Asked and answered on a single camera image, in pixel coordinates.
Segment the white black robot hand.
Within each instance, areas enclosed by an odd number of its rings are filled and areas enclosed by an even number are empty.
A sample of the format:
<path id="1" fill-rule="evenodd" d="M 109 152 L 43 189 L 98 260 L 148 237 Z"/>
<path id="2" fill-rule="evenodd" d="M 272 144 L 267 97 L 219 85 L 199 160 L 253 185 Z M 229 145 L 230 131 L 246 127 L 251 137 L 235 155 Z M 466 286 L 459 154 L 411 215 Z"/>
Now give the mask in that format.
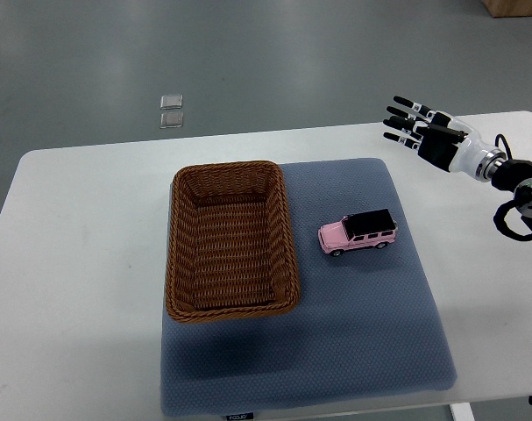
<path id="1" fill-rule="evenodd" d="M 451 114 L 402 96 L 395 96 L 394 102 L 387 107 L 390 117 L 383 121 L 389 128 L 384 138 L 413 150 L 436 168 L 489 182 L 496 168 L 510 157 L 497 145 L 485 143 L 476 129 Z"/>

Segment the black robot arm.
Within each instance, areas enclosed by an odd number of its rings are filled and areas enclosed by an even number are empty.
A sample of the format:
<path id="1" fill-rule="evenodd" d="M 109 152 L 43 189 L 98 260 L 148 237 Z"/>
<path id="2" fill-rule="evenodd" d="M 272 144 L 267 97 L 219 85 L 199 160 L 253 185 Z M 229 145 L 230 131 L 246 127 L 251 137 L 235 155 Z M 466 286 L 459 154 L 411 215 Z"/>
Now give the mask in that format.
<path id="1" fill-rule="evenodd" d="M 496 229 L 515 241 L 532 241 L 532 161 L 498 159 L 490 165 L 487 175 L 497 190 L 513 194 L 512 199 L 500 205 L 493 216 Z M 518 233 L 509 227 L 506 217 L 511 210 L 519 212 L 530 233 Z"/>

